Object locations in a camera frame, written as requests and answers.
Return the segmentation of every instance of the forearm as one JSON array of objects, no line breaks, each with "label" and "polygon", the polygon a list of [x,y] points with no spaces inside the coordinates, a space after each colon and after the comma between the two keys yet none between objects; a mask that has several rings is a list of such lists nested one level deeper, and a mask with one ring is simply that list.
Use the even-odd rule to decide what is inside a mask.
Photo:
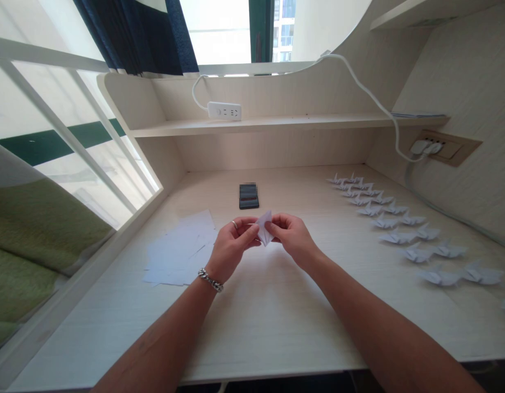
[{"label": "forearm", "polygon": [[208,282],[196,278],[92,391],[175,391],[215,296]]},{"label": "forearm", "polygon": [[388,392],[482,392],[438,343],[321,252],[305,267]]}]

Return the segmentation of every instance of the desk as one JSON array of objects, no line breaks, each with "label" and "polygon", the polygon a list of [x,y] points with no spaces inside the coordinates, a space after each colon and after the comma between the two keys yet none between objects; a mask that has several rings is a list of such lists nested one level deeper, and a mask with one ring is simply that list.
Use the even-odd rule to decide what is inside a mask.
[{"label": "desk", "polygon": [[[426,216],[467,257],[505,270],[505,249],[423,205],[409,191],[364,165],[192,172],[96,281],[14,381],[11,391],[89,388],[184,291],[142,282],[149,243],[179,218],[210,209],[217,228],[236,216],[267,209],[301,217],[332,260],[459,361],[505,358],[502,287],[461,282],[438,288],[416,278],[423,266],[402,259],[399,247],[378,241],[381,230],[325,181],[355,171],[366,182]],[[255,181],[260,209],[238,209],[238,184]],[[434,258],[437,263],[442,259]],[[206,318],[183,383],[327,373],[366,367],[319,288],[272,243],[245,253]]]}]

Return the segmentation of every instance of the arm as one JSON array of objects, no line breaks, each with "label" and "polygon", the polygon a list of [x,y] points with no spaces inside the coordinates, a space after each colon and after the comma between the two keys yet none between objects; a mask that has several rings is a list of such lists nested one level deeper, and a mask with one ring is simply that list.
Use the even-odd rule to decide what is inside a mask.
[{"label": "arm", "polygon": [[[225,283],[243,252],[261,243],[259,227],[249,225],[256,217],[238,217],[218,234],[205,270]],[[196,278],[169,309],[159,317],[114,363],[92,392],[173,392],[194,350],[205,316],[217,292],[209,282]]]},{"label": "arm", "polygon": [[387,392],[484,392],[436,341],[327,258],[300,218],[275,215],[265,227],[318,284]]}]

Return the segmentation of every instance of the smartphone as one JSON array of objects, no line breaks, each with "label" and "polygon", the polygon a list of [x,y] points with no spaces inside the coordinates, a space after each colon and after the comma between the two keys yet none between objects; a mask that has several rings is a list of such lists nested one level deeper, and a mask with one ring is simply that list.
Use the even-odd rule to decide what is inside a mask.
[{"label": "smartphone", "polygon": [[257,208],[259,208],[259,199],[256,183],[240,184],[240,209]]}]

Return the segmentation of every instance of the bracelet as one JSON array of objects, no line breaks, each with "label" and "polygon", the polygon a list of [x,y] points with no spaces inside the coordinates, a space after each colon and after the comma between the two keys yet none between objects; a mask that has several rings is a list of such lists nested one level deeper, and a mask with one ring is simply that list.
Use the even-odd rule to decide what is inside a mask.
[{"label": "bracelet", "polygon": [[218,283],[216,280],[210,278],[209,275],[207,274],[207,271],[203,267],[198,271],[198,277],[210,282],[212,287],[216,289],[218,293],[221,293],[223,291],[223,284]]}]

